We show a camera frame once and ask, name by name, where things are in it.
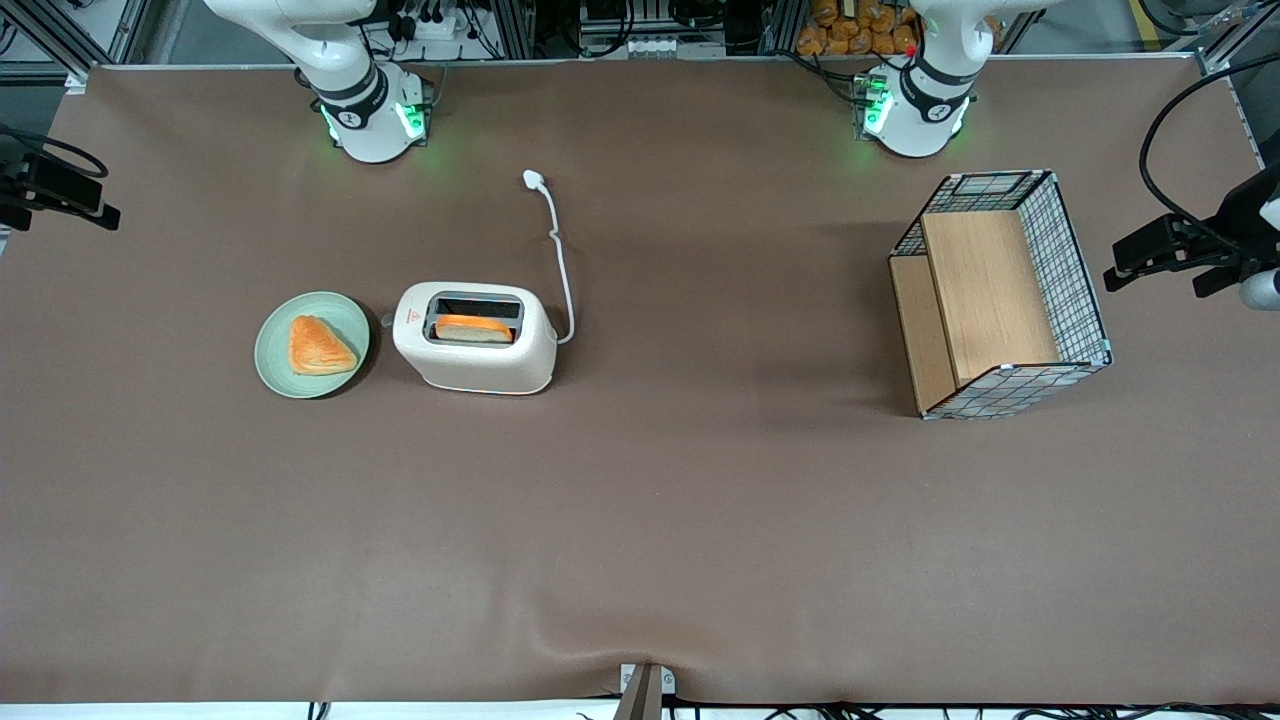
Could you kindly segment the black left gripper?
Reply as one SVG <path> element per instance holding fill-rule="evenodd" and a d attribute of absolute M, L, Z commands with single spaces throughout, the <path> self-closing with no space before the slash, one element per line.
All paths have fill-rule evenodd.
<path fill-rule="evenodd" d="M 1229 191 L 1213 215 L 1222 243 L 1234 243 L 1234 263 L 1221 263 L 1193 279 L 1197 299 L 1207 299 L 1261 272 L 1277 269 L 1279 164 L 1271 163 Z M 1155 218 L 1112 243 L 1114 266 L 1103 274 L 1107 292 L 1161 272 L 1183 272 L 1216 260 L 1216 242 L 1184 218 Z"/>

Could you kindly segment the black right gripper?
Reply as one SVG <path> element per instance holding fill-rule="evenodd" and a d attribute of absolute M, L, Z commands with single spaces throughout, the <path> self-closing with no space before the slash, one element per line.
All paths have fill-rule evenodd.
<path fill-rule="evenodd" d="M 46 137 L 1 126 L 1 224 L 4 231 L 29 231 L 36 211 L 77 217 L 105 231 L 116 231 L 120 211 L 105 202 L 102 186 L 52 160 L 35 156 Z M 32 174 L 28 155 L 32 155 Z"/>

